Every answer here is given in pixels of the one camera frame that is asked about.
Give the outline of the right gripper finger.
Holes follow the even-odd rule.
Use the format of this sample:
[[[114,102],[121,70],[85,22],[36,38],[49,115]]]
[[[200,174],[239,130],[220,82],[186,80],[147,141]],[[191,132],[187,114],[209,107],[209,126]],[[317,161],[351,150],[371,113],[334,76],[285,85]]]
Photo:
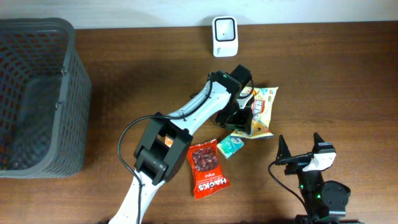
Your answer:
[[[321,138],[321,136],[317,132],[313,134],[313,140],[314,140],[314,145],[312,152],[319,153],[319,151],[324,149],[324,145],[322,145],[322,143],[324,143],[325,141]]]
[[[276,165],[285,165],[291,160],[292,155],[289,151],[287,143],[282,134],[279,136],[278,144],[279,145],[278,145],[277,155],[276,155],[276,159],[275,159],[275,164]]]

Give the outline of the green tissue packet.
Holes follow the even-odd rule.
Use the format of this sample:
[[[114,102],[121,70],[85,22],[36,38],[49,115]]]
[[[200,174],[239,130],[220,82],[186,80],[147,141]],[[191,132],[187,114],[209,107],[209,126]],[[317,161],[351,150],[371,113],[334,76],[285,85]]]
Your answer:
[[[244,142],[240,138],[232,138],[231,136],[227,136],[217,144],[218,150],[226,159],[229,159],[243,146]]]

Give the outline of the yellow cleaning sheet package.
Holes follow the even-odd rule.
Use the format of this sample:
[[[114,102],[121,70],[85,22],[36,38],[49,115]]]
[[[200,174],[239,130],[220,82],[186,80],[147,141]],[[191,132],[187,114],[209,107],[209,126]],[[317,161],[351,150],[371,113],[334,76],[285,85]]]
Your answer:
[[[254,101],[251,104],[253,113],[251,122],[251,133],[246,134],[242,131],[233,131],[232,138],[244,139],[265,139],[272,138],[274,135],[269,130],[271,121],[272,104],[274,102],[279,87],[254,88]]]

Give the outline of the red Hacks candy bag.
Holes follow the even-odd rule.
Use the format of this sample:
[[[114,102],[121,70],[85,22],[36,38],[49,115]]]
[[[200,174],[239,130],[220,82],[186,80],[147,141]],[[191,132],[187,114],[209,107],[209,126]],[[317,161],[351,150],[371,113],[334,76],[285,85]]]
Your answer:
[[[187,159],[192,168],[195,199],[205,198],[230,186],[229,179],[223,174],[217,143],[213,139],[188,149]]]

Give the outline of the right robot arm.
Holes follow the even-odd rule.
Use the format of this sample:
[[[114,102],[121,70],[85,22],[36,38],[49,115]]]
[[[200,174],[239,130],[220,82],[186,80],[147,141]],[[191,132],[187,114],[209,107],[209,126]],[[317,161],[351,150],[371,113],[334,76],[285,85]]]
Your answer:
[[[298,177],[300,195],[294,195],[302,203],[306,214],[296,215],[295,223],[339,223],[340,218],[346,215],[351,189],[340,182],[323,179],[322,172],[333,165],[336,149],[318,133],[313,134],[313,140],[310,152],[292,156],[284,137],[280,135],[276,159],[271,164],[285,166],[285,175]]]

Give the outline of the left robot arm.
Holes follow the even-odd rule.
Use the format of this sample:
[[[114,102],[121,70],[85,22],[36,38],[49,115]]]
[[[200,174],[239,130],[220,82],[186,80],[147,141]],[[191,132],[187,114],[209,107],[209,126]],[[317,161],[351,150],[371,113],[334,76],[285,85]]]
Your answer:
[[[210,72],[204,88],[182,108],[162,115],[156,113],[132,121],[123,131],[136,123],[148,124],[134,151],[133,166],[122,164],[134,176],[132,184],[109,223],[141,223],[156,192],[180,170],[194,133],[211,116],[222,128],[249,134],[253,113],[249,104],[253,94],[243,92],[253,84],[248,68],[238,65],[231,73]]]

